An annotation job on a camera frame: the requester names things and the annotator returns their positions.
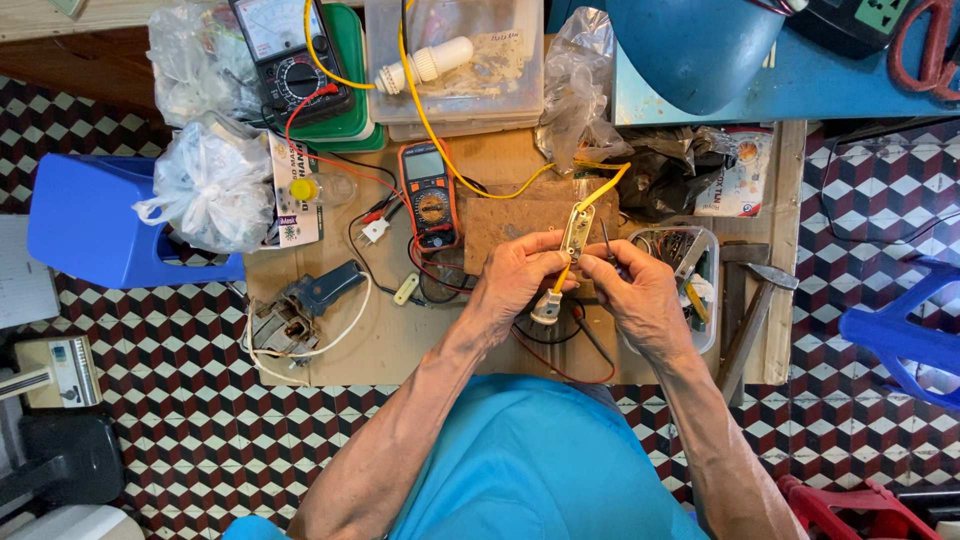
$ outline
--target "yellow electrical cord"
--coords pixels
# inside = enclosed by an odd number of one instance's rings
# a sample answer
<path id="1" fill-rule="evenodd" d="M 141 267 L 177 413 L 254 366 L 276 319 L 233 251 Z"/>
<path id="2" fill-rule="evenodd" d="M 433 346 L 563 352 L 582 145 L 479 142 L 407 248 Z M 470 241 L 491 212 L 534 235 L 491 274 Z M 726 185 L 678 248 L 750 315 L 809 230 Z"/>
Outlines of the yellow electrical cord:
<path id="1" fill-rule="evenodd" d="M 414 3 L 414 0 L 409 0 L 403 9 L 410 10 L 410 6 L 412 6 L 413 3 Z M 313 41 L 310 35 L 310 9 L 312 7 L 313 7 L 313 0 L 306 0 L 303 3 L 303 35 L 306 39 L 307 51 L 310 52 L 310 58 L 313 59 L 313 62 L 320 67 L 320 69 L 323 71 L 323 73 L 326 74 L 327 77 L 329 77 L 330 79 L 333 79 L 334 81 L 337 81 L 338 83 L 351 86 L 353 88 L 361 88 L 361 89 L 376 88 L 376 85 L 370 85 L 366 83 L 354 83 L 353 81 L 342 79 L 340 77 L 337 77 L 333 73 L 330 73 L 329 71 L 327 71 L 324 65 L 317 58 L 317 53 L 313 49 Z M 491 195 L 490 193 L 481 191 L 480 189 L 473 187 L 472 184 L 464 180 L 464 177 L 461 176 L 460 171 L 458 171 L 457 168 L 453 166 L 453 162 L 450 161 L 450 157 L 444 151 L 444 147 L 440 144 L 440 141 L 437 139 L 437 136 L 433 133 L 433 128 L 430 127 L 430 122 L 428 122 L 426 119 L 426 113 L 423 112 L 423 105 L 420 103 L 420 95 L 417 93 L 417 87 L 414 85 L 413 76 L 412 76 L 412 73 L 410 72 L 410 63 L 407 61 L 407 51 L 403 47 L 403 17 L 401 17 L 399 21 L 399 27 L 396 33 L 396 41 L 397 41 L 397 49 L 399 49 L 399 52 L 400 52 L 400 62 L 403 63 L 403 74 L 407 79 L 407 83 L 410 85 L 410 94 L 414 98 L 414 105 L 417 106 L 417 114 L 420 116 L 420 121 L 423 122 L 423 127 L 426 129 L 426 132 L 430 135 L 430 140 L 432 140 L 434 145 L 436 145 L 437 150 L 440 152 L 440 156 L 444 159 L 444 162 L 446 163 L 446 166 L 450 167 L 450 171 L 453 173 L 454 176 L 457 177 L 457 180 L 459 180 L 461 184 L 468 187 L 470 191 L 473 191 L 478 195 L 481 195 L 483 197 L 488 197 L 490 199 L 513 199 L 514 197 L 522 193 L 523 190 L 526 189 L 527 186 L 533 182 L 533 180 L 535 180 L 540 174 L 543 173 L 543 171 L 557 165 L 557 163 L 547 163 L 546 165 L 538 169 L 537 172 L 535 172 L 533 176 L 531 176 L 520 187 L 520 189 L 511 193 L 510 195 Z"/>
<path id="2" fill-rule="evenodd" d="M 627 169 L 630 168 L 629 163 L 623 163 L 622 165 L 606 165 L 604 163 L 596 163 L 593 161 L 575 160 L 574 162 L 578 165 L 582 165 L 584 167 L 590 167 L 590 168 L 617 169 L 617 173 L 613 175 L 613 178 L 609 182 L 601 185 L 599 188 L 597 188 L 596 191 L 590 193 L 586 199 L 584 199 L 583 201 L 580 202 L 579 205 L 577 205 L 578 212 L 582 212 L 585 209 L 589 208 L 589 206 L 592 205 L 594 201 L 599 199 L 601 195 L 610 191 L 611 187 L 614 187 L 616 183 L 620 182 L 620 179 L 623 178 L 623 174 L 626 173 Z M 564 281 L 566 281 L 566 275 L 569 274 L 569 272 L 570 272 L 570 265 L 568 264 L 560 272 L 560 277 L 557 278 L 557 284 L 553 286 L 554 294 L 560 294 L 560 290 L 564 288 Z"/>
<path id="3" fill-rule="evenodd" d="M 350 86 L 352 88 L 360 88 L 360 89 L 376 88 L 376 85 L 369 85 L 367 83 L 355 83 L 353 81 L 348 81 L 347 79 L 341 79 L 340 77 L 337 77 L 336 75 L 327 71 L 324 65 L 320 62 L 320 59 L 317 58 L 317 52 L 313 50 L 313 39 L 311 39 L 312 36 L 310 35 L 310 8 L 312 7 L 313 7 L 313 0 L 306 0 L 306 2 L 303 3 L 303 35 L 305 36 L 305 39 L 306 39 L 306 50 L 310 51 L 310 58 L 313 59 L 313 62 L 320 67 L 323 73 L 326 73 L 327 77 L 329 77 L 330 79 L 333 79 L 338 83 Z"/>

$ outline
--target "analog multimeter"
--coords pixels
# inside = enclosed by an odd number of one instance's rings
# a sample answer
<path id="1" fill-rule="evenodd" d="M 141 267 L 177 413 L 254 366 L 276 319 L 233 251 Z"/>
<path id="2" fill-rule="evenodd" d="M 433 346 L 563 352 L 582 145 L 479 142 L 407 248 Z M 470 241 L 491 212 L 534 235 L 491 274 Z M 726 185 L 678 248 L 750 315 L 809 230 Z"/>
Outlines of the analog multimeter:
<path id="1" fill-rule="evenodd" d="M 438 140 L 449 155 L 444 141 Z M 453 196 L 454 177 L 437 146 L 431 141 L 408 144 L 400 147 L 397 159 L 403 194 L 417 224 L 417 248 L 431 252 L 457 246 L 460 221 Z"/>
<path id="2" fill-rule="evenodd" d="M 329 81 L 310 58 L 303 33 L 302 0 L 229 2 L 243 29 L 247 48 L 278 124 L 286 124 L 297 106 L 321 88 L 326 92 L 304 105 L 291 127 L 313 124 L 353 108 L 354 96 L 350 88 Z M 310 13 L 314 52 L 330 73 L 343 77 L 343 63 L 327 31 L 323 11 L 318 9 L 319 4 L 319 0 L 313 2 Z"/>

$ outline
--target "hammer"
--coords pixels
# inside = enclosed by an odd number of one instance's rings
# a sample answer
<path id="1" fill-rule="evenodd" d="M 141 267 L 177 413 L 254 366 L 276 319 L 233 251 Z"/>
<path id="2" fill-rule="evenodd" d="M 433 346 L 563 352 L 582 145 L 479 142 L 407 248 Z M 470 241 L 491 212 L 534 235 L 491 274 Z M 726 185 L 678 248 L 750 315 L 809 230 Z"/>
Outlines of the hammer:
<path id="1" fill-rule="evenodd" d="M 770 261 L 770 244 L 748 244 L 743 240 L 731 240 L 720 246 L 720 262 L 723 262 L 723 314 L 720 319 L 720 353 L 726 357 L 733 343 L 736 329 L 740 327 L 747 312 L 747 270 L 741 262 L 767 264 Z M 728 405 L 743 405 L 743 377 L 737 381 L 736 391 Z"/>
<path id="2" fill-rule="evenodd" d="M 774 300 L 774 289 L 779 287 L 786 290 L 796 290 L 800 281 L 775 266 L 764 266 L 748 262 L 744 264 L 747 270 L 760 281 L 760 287 L 754 293 L 747 316 L 740 328 L 736 330 L 733 342 L 725 354 L 720 373 L 717 375 L 717 387 L 723 393 L 724 401 L 730 402 L 736 390 L 737 381 L 743 376 L 743 368 L 747 365 L 747 356 L 754 346 L 756 335 L 760 332 L 763 319 L 770 310 L 770 303 Z"/>

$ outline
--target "plastic bag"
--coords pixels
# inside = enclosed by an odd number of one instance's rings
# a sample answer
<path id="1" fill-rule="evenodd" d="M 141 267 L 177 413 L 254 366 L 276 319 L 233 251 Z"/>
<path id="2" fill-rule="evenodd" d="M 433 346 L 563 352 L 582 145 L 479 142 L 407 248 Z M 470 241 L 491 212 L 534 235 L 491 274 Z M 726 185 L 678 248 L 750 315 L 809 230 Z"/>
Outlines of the plastic bag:
<path id="1" fill-rule="evenodd" d="M 573 160 L 603 161 L 633 150 L 607 120 L 613 76 L 613 26 L 605 12 L 577 8 L 546 53 L 537 147 L 560 173 Z"/>
<path id="2" fill-rule="evenodd" d="M 266 137 L 216 112 L 189 122 L 156 160 L 156 197 L 132 206 L 147 225 L 169 221 L 190 245 L 252 253 L 274 223 Z M 159 216 L 151 218 L 157 208 Z"/>
<path id="3" fill-rule="evenodd" d="M 616 190 L 620 209 L 654 223 L 688 213 L 697 196 L 736 164 L 737 144 L 716 128 L 672 128 L 622 132 L 635 153 L 612 162 L 631 163 Z"/>
<path id="4" fill-rule="evenodd" d="M 147 27 L 156 107 L 167 124 L 183 127 L 207 110 L 238 120 L 261 117 L 256 68 L 227 2 L 178 0 L 156 10 Z"/>

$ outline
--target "geometric pattern tile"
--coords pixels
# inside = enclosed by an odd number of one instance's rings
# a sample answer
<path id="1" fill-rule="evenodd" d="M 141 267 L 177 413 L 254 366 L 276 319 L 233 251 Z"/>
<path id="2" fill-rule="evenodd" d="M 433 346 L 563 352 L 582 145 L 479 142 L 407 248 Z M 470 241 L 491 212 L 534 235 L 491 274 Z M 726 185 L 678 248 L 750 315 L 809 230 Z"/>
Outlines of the geometric pattern tile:
<path id="1" fill-rule="evenodd" d="M 28 213 L 36 162 L 48 152 L 156 156 L 169 142 L 134 114 L 0 77 L 0 211 Z M 793 348 L 788 384 L 748 385 L 732 416 L 773 477 L 829 490 L 864 479 L 926 485 L 960 479 L 960 415 L 884 386 L 869 351 L 839 337 L 839 315 L 875 310 L 923 276 L 904 262 L 931 255 L 960 263 L 960 218 L 909 245 L 829 234 L 820 189 L 838 234 L 893 238 L 932 216 L 960 211 L 960 122 L 829 148 L 807 140 Z M 211 254 L 180 249 L 180 261 Z M 216 539 L 240 516 L 289 526 L 325 464 L 396 391 L 395 386 L 263 386 L 237 345 L 243 301 L 220 283 L 113 290 L 55 271 L 60 316 L 17 329 L 22 337 L 85 334 L 126 466 L 116 505 L 151 540 Z M 236 285 L 245 290 L 242 282 Z M 960 287 L 913 314 L 960 332 Z M 693 493 L 670 410 L 655 385 L 611 386 L 613 399 L 678 501 Z"/>

